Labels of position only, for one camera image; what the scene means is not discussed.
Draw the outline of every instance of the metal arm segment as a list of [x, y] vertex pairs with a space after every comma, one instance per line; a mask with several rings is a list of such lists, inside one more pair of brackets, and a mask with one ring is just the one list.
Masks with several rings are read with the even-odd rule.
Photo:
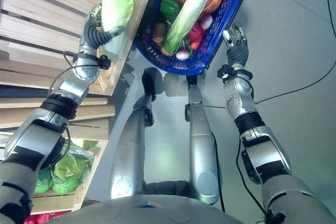
[[6, 159], [0, 163], [1, 223], [23, 223], [30, 215], [39, 170], [59, 160], [65, 142], [61, 134], [69, 120], [75, 118], [77, 107], [99, 75], [99, 68], [110, 66], [106, 56], [96, 57], [96, 50], [118, 35], [122, 27], [110, 32], [97, 31], [100, 8], [95, 7], [86, 18], [71, 75], [31, 113], [6, 146]]
[[196, 85], [197, 76], [187, 77], [187, 80], [189, 104], [186, 105], [185, 114], [190, 122], [191, 195], [214, 204], [219, 199], [215, 140], [202, 104], [202, 95]]
[[300, 179], [271, 129], [265, 126], [253, 101], [252, 74], [244, 30], [224, 31], [228, 62], [218, 71], [223, 79], [227, 112], [235, 121], [244, 146], [241, 153], [250, 179], [262, 184], [266, 223], [336, 223], [335, 217]]

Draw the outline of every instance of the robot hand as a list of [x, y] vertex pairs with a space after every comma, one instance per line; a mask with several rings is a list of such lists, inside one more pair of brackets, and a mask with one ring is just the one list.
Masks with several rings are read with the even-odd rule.
[[247, 38], [244, 29], [239, 23], [233, 23], [232, 30], [224, 30], [224, 43], [227, 47], [228, 65], [235, 64], [245, 66], [248, 59]]

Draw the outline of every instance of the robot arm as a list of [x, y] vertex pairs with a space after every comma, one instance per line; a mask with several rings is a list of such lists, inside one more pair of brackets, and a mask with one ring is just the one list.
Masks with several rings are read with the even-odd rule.
[[218, 71], [223, 79], [226, 110], [234, 120], [244, 146], [242, 158], [250, 179], [262, 186], [266, 223], [336, 223], [335, 217], [300, 179], [272, 130], [262, 121], [253, 100], [252, 74], [244, 30], [223, 32], [228, 64]]
[[71, 75], [48, 94], [6, 146], [6, 159], [0, 163], [0, 223], [23, 223], [30, 215], [39, 170], [59, 160], [65, 142], [61, 134], [75, 118], [99, 68], [110, 67], [111, 61], [106, 56], [98, 59], [96, 50], [120, 34], [123, 27], [98, 31], [100, 10], [97, 5], [86, 17]]

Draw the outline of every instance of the green bell pepper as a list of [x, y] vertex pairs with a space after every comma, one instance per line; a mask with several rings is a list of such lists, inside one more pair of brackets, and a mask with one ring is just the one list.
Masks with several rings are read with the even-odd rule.
[[166, 18], [176, 18], [181, 8], [176, 0], [162, 0], [160, 5], [160, 12]]

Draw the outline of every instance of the onion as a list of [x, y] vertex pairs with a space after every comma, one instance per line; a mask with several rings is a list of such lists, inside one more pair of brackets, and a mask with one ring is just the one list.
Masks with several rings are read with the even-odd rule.
[[211, 15], [205, 15], [205, 16], [200, 18], [199, 24], [204, 30], [206, 30], [211, 26], [212, 21], [213, 21], [213, 19], [212, 19]]
[[189, 59], [189, 52], [186, 49], [182, 49], [176, 53], [176, 57], [178, 60]]

